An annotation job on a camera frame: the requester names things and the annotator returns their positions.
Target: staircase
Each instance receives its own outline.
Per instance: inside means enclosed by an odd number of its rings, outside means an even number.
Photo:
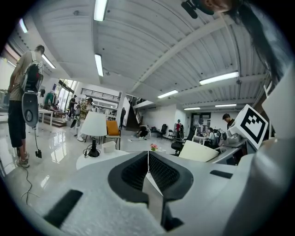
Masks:
[[[142,124],[142,117],[140,116],[138,111],[134,111],[133,106],[130,106],[126,129],[127,130],[138,130],[139,124]]]
[[[48,116],[48,115],[45,114],[45,116],[44,116],[44,123],[45,124],[50,124],[50,116]],[[64,126],[66,126],[66,119],[65,118],[56,118],[56,117],[53,117],[53,119],[52,119],[52,126],[58,127],[58,128],[64,127]]]

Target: handrail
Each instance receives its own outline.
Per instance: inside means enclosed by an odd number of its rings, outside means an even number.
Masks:
[[[143,99],[143,98],[138,98],[138,99],[136,99],[136,100],[133,101],[133,105],[135,106],[135,105],[140,104],[140,103],[142,103],[144,101],[146,101],[146,100]]]
[[[142,117],[140,116],[138,111],[135,111],[135,116],[136,116],[136,118],[138,118],[139,124],[141,124],[142,123]]]
[[[90,89],[86,89],[83,88],[81,90],[81,94],[84,94],[86,96],[94,96],[94,97],[99,97],[99,98],[105,98],[105,99],[109,99],[109,100],[115,100],[115,101],[120,101],[120,97],[114,96],[114,95],[110,95],[110,94],[105,94],[102,92],[97,92],[94,90],[90,90]]]

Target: shorts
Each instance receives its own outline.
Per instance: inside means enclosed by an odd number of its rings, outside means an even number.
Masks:
[[[23,145],[22,139],[26,138],[26,123],[21,101],[9,101],[8,128],[12,147],[21,147]]]

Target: white floor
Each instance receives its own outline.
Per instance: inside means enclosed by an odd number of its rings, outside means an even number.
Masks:
[[[82,151],[91,144],[90,139],[86,143],[79,142],[71,133],[69,127],[55,128],[49,132],[50,126],[41,124],[39,137],[37,137],[38,148],[42,151],[42,159],[35,156],[36,143],[33,132],[27,129],[27,152],[30,154],[30,167],[28,180],[33,187],[31,192],[42,197],[47,191],[54,191],[55,187],[63,180],[76,172],[76,161]],[[171,149],[171,141],[155,137],[148,140],[140,140],[131,135],[123,135],[121,139],[121,150],[126,152],[137,152],[150,150],[150,144],[158,145],[158,151],[174,153]],[[11,147],[8,124],[0,124],[0,168],[1,174],[8,188],[15,197],[21,197],[28,191],[30,184],[26,181],[26,171],[16,165],[16,154]],[[34,207],[37,196],[29,195],[28,204]]]

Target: fluorescent light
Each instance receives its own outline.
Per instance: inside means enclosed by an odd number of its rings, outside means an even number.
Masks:
[[[93,19],[97,21],[103,21],[106,14],[106,6],[108,0],[96,0],[94,6]]]
[[[169,96],[169,95],[177,94],[177,93],[178,93],[178,91],[173,90],[173,91],[171,91],[171,92],[169,92],[169,93],[166,93],[166,94],[163,94],[163,95],[158,96],[158,98],[164,98],[164,97],[167,97],[167,96]]]
[[[22,28],[22,30],[23,30],[24,33],[27,33],[27,32],[28,32],[28,29],[27,29],[27,27],[24,25],[24,20],[23,20],[22,18],[19,20],[19,25],[20,25],[20,27]]]
[[[189,111],[189,110],[200,110],[199,107],[192,107],[192,108],[185,108],[186,111]]]
[[[43,54],[42,58],[48,63],[48,65],[51,66],[51,68],[55,69],[55,66],[50,62],[50,60],[48,60],[48,58]]]
[[[13,67],[16,67],[12,62],[10,62],[9,60],[7,61],[10,65],[12,65]]]
[[[100,76],[103,76],[101,56],[99,54],[95,54],[94,57],[95,57],[96,68],[97,68],[98,74]]]
[[[223,106],[236,106],[236,104],[215,105],[215,107],[223,107]]]
[[[220,80],[232,79],[232,78],[237,78],[237,77],[239,77],[239,72],[235,71],[235,72],[231,72],[231,73],[228,73],[228,74],[225,74],[225,75],[200,80],[200,84],[204,85],[204,84],[207,84],[207,83],[213,83],[213,82],[217,82],[217,81],[220,81]]]

